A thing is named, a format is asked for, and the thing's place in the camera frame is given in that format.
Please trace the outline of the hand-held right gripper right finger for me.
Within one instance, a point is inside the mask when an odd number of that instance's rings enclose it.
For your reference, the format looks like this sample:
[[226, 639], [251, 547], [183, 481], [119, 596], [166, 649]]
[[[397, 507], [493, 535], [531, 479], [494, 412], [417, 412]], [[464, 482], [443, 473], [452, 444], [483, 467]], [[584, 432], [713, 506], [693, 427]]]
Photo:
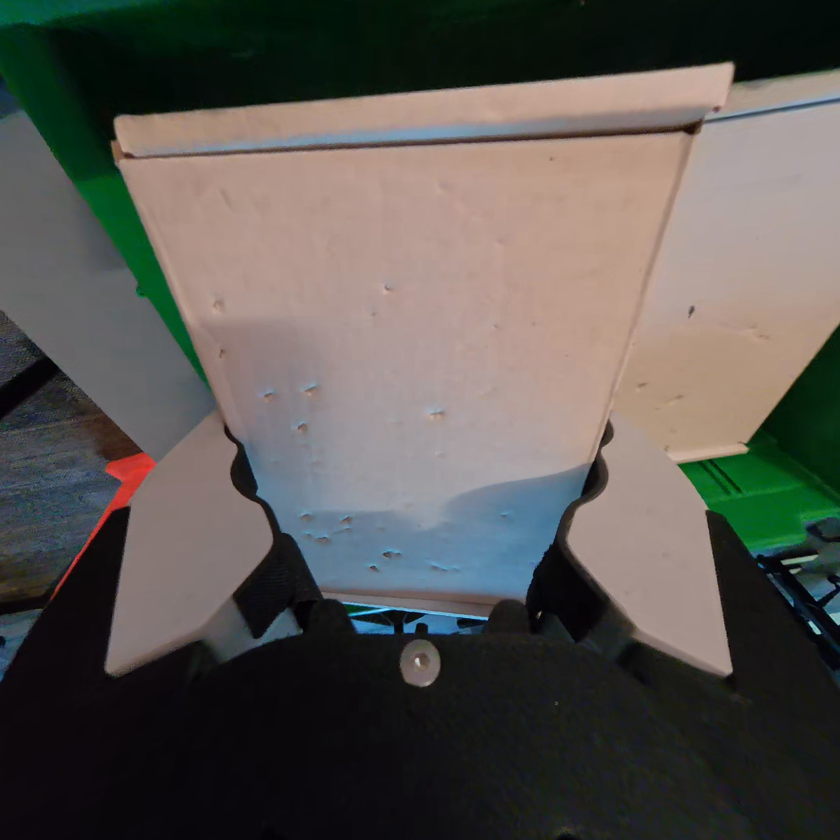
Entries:
[[605, 483], [563, 538], [605, 596], [586, 635], [617, 656], [637, 642], [717, 678], [732, 672], [707, 505], [671, 457], [618, 413], [596, 465]]

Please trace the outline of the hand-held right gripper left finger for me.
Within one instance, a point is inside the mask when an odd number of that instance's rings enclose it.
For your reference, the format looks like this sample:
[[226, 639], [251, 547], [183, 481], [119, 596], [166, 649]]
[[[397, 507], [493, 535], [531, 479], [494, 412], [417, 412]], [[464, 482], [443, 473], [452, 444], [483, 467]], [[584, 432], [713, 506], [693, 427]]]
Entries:
[[264, 509], [235, 488], [237, 452], [211, 413], [134, 493], [104, 666], [111, 676], [194, 642], [222, 661], [256, 645], [234, 593], [273, 537]]

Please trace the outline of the green plastic bin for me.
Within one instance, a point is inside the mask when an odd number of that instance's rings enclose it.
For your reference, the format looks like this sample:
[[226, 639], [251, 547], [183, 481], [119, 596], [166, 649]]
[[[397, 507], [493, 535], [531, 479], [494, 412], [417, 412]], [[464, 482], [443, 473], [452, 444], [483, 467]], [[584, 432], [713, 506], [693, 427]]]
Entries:
[[[2, 106], [24, 111], [201, 365], [111, 153], [123, 114], [734, 65], [838, 70], [838, 2], [2, 2]], [[682, 465], [756, 553], [838, 516], [838, 326], [748, 441]]]

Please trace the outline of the white cardboard mailer box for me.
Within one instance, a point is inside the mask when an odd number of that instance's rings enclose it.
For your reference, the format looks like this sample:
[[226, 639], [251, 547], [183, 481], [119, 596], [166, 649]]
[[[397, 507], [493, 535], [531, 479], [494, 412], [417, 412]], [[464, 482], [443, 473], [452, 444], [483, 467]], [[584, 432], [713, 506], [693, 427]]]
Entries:
[[524, 596], [733, 73], [115, 118], [221, 414], [318, 583]]
[[734, 85], [699, 130], [616, 410], [740, 455], [839, 320], [839, 71]]

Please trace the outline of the red plastic object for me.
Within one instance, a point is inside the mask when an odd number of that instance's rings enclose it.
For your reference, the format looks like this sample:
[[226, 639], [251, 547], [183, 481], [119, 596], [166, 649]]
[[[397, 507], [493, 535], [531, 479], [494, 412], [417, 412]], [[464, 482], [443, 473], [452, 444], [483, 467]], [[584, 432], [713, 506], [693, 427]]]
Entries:
[[107, 464], [106, 473], [119, 482], [119, 488], [102, 513], [96, 527], [91, 531], [88, 540], [79, 551], [76, 558], [71, 562], [67, 571], [59, 579], [53, 595], [56, 595], [61, 586], [67, 581], [67, 578], [75, 569], [79, 560], [88, 550], [93, 540], [98, 536], [99, 531], [106, 524], [111, 515], [115, 511], [126, 508], [130, 505], [134, 493], [142, 485], [145, 478], [151, 473], [155, 466], [155, 460], [146, 453], [139, 453], [127, 458], [120, 458]]

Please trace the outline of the black chair base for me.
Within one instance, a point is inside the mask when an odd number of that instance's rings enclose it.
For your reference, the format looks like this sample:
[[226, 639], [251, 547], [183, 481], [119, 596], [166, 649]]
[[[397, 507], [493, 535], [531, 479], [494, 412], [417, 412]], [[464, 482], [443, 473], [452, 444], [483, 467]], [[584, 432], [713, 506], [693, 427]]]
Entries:
[[839, 518], [805, 525], [803, 542], [755, 557], [805, 634], [839, 677]]

